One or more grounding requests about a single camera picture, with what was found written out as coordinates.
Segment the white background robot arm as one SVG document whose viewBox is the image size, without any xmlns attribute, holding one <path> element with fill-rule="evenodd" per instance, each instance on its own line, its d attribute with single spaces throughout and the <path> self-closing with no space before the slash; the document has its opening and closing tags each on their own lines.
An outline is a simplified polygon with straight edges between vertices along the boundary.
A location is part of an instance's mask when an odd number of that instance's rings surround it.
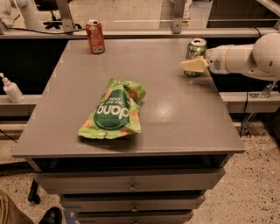
<svg viewBox="0 0 280 224">
<path fill-rule="evenodd" d="M 43 27 L 34 0 L 0 0 L 0 21 L 8 28 L 13 26 L 11 19 L 11 12 L 13 9 L 17 9 L 27 29 L 36 30 Z"/>
</svg>

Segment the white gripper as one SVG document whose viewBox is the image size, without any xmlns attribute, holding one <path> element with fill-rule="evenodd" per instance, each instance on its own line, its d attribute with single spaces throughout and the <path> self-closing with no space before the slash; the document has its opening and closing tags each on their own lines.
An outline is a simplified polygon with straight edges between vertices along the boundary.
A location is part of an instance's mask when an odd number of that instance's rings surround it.
<svg viewBox="0 0 280 224">
<path fill-rule="evenodd" d="M 181 66 L 186 71 L 203 73 L 207 68 L 214 74 L 227 74 L 226 57 L 229 46 L 221 45 L 206 51 L 206 59 L 198 57 L 186 59 L 181 62 Z"/>
</svg>

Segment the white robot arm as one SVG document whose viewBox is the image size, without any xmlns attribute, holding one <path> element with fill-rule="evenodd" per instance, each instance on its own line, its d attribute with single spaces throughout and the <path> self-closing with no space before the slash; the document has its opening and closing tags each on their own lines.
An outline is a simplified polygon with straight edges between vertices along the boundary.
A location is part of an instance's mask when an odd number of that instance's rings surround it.
<svg viewBox="0 0 280 224">
<path fill-rule="evenodd" d="M 220 45 L 204 56 L 181 62 L 186 71 L 213 74 L 242 74 L 263 81 L 280 80 L 280 34 L 261 36 L 254 44 Z"/>
</svg>

